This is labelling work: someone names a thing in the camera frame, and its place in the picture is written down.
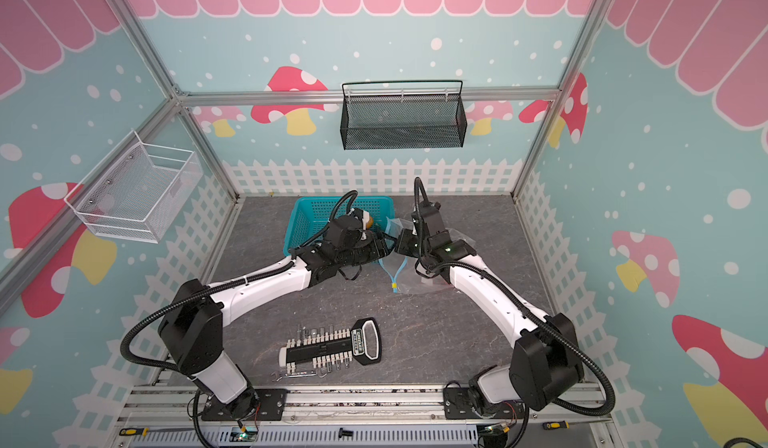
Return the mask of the clear zip top bag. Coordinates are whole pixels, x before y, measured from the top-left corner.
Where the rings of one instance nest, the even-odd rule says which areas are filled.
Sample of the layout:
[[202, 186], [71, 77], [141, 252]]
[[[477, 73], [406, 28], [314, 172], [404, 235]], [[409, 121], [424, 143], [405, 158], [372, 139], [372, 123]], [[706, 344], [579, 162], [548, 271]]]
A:
[[447, 228], [436, 213], [424, 220], [389, 219], [385, 231], [392, 251], [379, 261], [390, 277], [392, 289], [401, 294], [427, 294], [450, 286], [448, 268], [438, 266], [464, 261], [477, 254], [472, 241]]

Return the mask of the teal plastic basket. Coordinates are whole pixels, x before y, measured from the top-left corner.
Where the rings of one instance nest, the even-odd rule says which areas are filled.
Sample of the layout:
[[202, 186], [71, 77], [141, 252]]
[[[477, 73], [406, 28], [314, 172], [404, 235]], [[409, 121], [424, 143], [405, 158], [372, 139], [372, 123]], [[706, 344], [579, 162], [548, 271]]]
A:
[[[327, 224], [338, 200], [338, 197], [305, 197], [295, 203], [284, 237], [285, 256]], [[382, 230], [390, 219], [396, 218], [394, 201], [390, 197], [361, 196], [354, 201], [352, 208], [367, 211], [374, 220], [374, 226]]]

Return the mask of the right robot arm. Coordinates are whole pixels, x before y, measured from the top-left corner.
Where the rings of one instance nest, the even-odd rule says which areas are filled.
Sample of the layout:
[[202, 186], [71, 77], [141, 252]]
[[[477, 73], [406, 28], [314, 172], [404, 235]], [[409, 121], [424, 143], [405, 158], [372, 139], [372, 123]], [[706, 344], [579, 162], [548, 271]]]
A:
[[[395, 251], [417, 260], [425, 272], [448, 281], [467, 295], [502, 331], [513, 348], [504, 370], [492, 369], [477, 379], [477, 389], [490, 403], [509, 397], [529, 409], [541, 411], [555, 404], [568, 411], [591, 417], [611, 414], [616, 393], [607, 375], [576, 340], [572, 321], [562, 313], [548, 315], [518, 296], [498, 278], [483, 259], [463, 240], [453, 241], [447, 233], [431, 247], [413, 230], [402, 231]], [[576, 405], [562, 395], [584, 378], [589, 370], [602, 386], [605, 401], [595, 407]], [[501, 373], [506, 380], [500, 380]]]

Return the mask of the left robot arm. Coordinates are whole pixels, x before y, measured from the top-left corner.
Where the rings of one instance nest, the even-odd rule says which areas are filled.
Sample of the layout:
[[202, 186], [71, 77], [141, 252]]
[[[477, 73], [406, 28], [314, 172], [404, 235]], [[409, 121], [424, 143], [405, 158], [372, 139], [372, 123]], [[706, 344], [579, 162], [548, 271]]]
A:
[[[259, 398], [250, 380], [223, 348], [224, 328], [239, 317], [284, 295], [316, 286], [345, 268], [360, 268], [387, 257], [392, 244], [386, 235], [368, 234], [361, 242], [335, 245], [314, 241], [291, 251], [285, 259], [225, 282], [184, 283], [174, 301], [138, 322], [123, 337], [120, 354], [127, 361], [171, 370], [187, 377], [223, 406], [230, 420], [256, 413]], [[131, 350], [134, 338], [154, 322], [173, 361], [140, 356]]]

